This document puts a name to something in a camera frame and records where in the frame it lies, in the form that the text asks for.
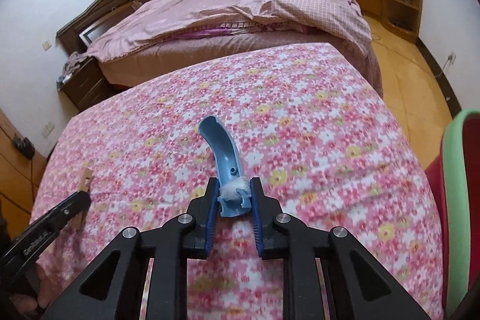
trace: curved blue plastic part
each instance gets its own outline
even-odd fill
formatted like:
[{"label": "curved blue plastic part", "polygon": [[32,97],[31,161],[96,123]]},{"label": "curved blue plastic part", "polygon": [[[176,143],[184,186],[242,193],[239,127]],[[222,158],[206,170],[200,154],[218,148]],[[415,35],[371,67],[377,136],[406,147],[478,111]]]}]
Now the curved blue plastic part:
[{"label": "curved blue plastic part", "polygon": [[[220,187],[243,176],[237,145],[217,117],[210,115],[204,118],[198,126],[198,133],[213,151]],[[241,196],[241,201],[218,197],[218,202],[222,206],[220,213],[222,217],[237,217],[251,210],[250,195],[243,190],[237,192]]]}]

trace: pink duvet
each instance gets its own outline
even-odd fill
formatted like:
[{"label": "pink duvet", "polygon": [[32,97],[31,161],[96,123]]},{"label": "pink duvet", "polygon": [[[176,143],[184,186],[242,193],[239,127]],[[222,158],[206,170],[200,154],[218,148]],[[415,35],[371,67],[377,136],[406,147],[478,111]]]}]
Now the pink duvet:
[{"label": "pink duvet", "polygon": [[358,58],[369,53],[370,29],[355,0],[153,0],[95,40],[87,54],[105,63],[198,31],[229,35],[288,23],[342,38]]},{"label": "pink duvet", "polygon": [[[380,97],[327,43],[233,55],[158,77],[73,118],[32,219],[93,170],[83,231],[65,229],[40,263],[66,286],[124,227],[186,211],[215,176],[197,133],[219,116],[245,175],[312,227],[345,226],[433,320],[442,312],[442,240],[426,176]],[[220,219],[212,254],[191,261],[191,319],[282,318],[282,263],[258,258],[250,216]]]}]

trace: wooden clothespin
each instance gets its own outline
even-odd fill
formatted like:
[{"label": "wooden clothespin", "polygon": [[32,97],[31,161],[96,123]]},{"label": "wooden clothespin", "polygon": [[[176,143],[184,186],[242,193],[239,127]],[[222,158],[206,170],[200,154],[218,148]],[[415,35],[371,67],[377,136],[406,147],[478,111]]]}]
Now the wooden clothespin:
[{"label": "wooden clothespin", "polygon": [[[92,179],[93,172],[89,168],[83,170],[83,175],[80,179],[80,185],[78,186],[78,191],[90,192],[90,180]],[[70,226],[73,229],[80,230],[83,224],[83,215],[86,212],[79,213],[73,219],[70,220]]]}]

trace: wall socket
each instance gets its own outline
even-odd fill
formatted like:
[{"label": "wall socket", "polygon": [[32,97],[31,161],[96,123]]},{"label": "wall socket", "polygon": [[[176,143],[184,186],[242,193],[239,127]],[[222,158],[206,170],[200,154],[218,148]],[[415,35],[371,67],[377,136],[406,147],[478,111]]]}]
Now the wall socket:
[{"label": "wall socket", "polygon": [[50,136],[50,133],[55,129],[55,124],[53,122],[49,122],[48,124],[45,125],[45,127],[42,130],[42,136],[45,139],[48,139]]},{"label": "wall socket", "polygon": [[457,55],[455,55],[455,52],[450,53],[448,55],[448,61],[450,62],[451,65],[455,63],[455,60],[457,59]]},{"label": "wall socket", "polygon": [[51,47],[52,47],[52,44],[50,43],[50,41],[45,41],[43,44],[43,50],[46,52],[48,51]]}]

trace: wooden headboard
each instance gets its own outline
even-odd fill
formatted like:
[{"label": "wooden headboard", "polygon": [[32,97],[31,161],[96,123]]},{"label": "wooden headboard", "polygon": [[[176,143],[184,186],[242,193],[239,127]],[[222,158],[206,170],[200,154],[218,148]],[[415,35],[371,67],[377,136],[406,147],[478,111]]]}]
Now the wooden headboard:
[{"label": "wooden headboard", "polygon": [[86,51],[89,43],[150,0],[96,0],[57,32],[69,55]]}]

